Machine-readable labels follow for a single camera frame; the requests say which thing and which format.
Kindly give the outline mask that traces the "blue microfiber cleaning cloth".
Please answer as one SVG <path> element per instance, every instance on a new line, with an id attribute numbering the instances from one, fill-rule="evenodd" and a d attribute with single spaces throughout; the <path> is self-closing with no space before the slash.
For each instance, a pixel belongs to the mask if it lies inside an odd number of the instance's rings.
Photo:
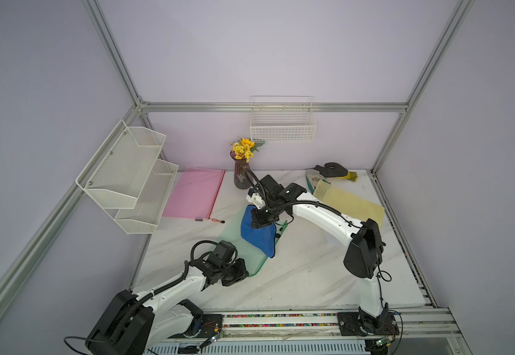
<path id="1" fill-rule="evenodd" d="M 262 251 L 266 257 L 273 258 L 275 256 L 277 227 L 273 224 L 260 229 L 253 228 L 251 226 L 251 212 L 253 210 L 256 210 L 255 206 L 246 207 L 240 225 L 241 238 Z"/>

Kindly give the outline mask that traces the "yellow mesh document bag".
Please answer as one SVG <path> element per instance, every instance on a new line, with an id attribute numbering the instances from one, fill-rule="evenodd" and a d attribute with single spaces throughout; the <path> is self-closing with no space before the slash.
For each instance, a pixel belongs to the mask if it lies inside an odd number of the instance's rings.
<path id="1" fill-rule="evenodd" d="M 382 226 L 385 215 L 385 210 L 382 206 L 340 189 L 333 184 L 321 180 L 314 191 L 314 196 L 322 203 L 333 207 L 343 214 L 361 221 L 371 219 L 379 227 Z"/>

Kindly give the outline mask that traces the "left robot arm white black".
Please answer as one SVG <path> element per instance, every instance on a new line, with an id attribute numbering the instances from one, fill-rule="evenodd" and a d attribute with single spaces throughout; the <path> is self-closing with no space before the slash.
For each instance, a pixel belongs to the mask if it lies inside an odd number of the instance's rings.
<path id="1" fill-rule="evenodd" d="M 216 283 L 230 287 L 247 277 L 246 262 L 233 243 L 198 242 L 180 274 L 147 291 L 116 294 L 84 346 L 91 354 L 142 354 L 170 337 L 197 337 L 204 311 L 189 298 Z"/>

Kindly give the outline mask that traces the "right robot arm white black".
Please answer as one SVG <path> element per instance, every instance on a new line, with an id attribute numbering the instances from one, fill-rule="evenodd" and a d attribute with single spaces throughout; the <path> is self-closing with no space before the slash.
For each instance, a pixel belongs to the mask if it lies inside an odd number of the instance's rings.
<path id="1" fill-rule="evenodd" d="M 381 281 L 377 276 L 385 243 L 376 221 L 357 220 L 316 199 L 296 183 L 287 187 L 267 175 L 262 179 L 245 171 L 251 184 L 246 199 L 254 206 L 250 227 L 265 229 L 275 225 L 282 213 L 307 220 L 340 241 L 346 248 L 344 267 L 355 276 L 360 291 L 359 314 L 369 321 L 380 321 L 389 312 Z"/>

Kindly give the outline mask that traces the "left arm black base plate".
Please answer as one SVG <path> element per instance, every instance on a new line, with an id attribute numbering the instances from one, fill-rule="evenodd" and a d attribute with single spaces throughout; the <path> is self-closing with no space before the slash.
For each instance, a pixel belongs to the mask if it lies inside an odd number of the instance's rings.
<path id="1" fill-rule="evenodd" d="M 193 318 L 191 325 L 183 333 L 187 338 L 209 338 L 223 328 L 222 314 L 203 314 Z"/>

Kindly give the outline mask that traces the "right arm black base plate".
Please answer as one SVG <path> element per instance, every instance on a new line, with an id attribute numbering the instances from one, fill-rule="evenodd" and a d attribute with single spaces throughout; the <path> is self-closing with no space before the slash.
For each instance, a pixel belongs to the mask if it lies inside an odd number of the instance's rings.
<path id="1" fill-rule="evenodd" d="M 384 310 L 377 317 L 373 317 L 363 311 L 339 312 L 337 322 L 342 336 L 367 337 L 375 335 L 399 335 L 399 329 L 394 315 Z"/>

